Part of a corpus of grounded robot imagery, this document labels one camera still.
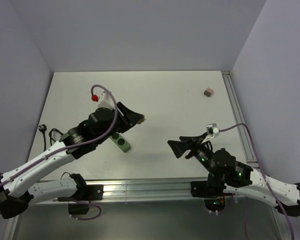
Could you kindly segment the green power strip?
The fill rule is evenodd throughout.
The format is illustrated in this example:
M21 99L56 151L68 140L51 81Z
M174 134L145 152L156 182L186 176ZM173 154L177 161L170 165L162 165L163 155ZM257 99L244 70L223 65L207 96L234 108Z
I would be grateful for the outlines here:
M130 143L118 132L115 132L110 139L123 153L127 153L131 149Z

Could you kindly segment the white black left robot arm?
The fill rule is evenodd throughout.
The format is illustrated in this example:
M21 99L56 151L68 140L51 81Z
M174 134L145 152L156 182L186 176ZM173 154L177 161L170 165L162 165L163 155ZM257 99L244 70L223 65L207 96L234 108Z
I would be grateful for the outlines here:
M54 181L41 182L41 179L94 151L113 134L125 133L144 120L143 114L128 109L121 102L111 108L98 107L46 151L16 169L0 173L0 216L3 219L16 217L28 207L47 200L85 198L88 187L78 173Z

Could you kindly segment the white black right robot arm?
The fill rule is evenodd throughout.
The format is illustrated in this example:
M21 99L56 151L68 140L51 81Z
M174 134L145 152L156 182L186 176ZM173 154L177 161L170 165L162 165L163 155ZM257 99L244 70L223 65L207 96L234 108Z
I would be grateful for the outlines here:
M290 217L300 216L300 182L289 184L276 180L236 159L225 148L213 151L209 136L181 136L168 140L176 158L195 158L207 171L202 181L192 181L191 195L213 198L239 195L261 201Z

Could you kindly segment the yellow plug adapter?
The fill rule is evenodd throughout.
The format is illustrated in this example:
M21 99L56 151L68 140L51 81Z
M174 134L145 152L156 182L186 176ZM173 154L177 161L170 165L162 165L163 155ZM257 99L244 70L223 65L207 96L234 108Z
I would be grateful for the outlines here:
M143 117L142 119L140 119L140 120L137 122L137 124L138 124L138 125L141 125L141 124L144 123L145 121L146 121L146 118Z

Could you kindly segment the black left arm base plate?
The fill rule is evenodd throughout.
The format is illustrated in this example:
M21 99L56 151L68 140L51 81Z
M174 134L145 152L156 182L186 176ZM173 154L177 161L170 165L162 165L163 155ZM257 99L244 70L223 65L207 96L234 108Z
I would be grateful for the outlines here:
M102 184L89 184L83 188L72 187L70 194L57 198L58 202L66 202L68 199L75 201L100 201L103 198L104 186Z

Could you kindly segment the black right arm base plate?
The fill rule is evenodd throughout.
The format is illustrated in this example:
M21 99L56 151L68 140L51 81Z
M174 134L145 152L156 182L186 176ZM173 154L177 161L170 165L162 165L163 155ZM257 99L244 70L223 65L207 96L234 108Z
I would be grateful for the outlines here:
M226 187L221 186L208 186L207 180L191 181L190 182L190 194L194 198L215 199L221 196L231 196L232 193L224 193Z

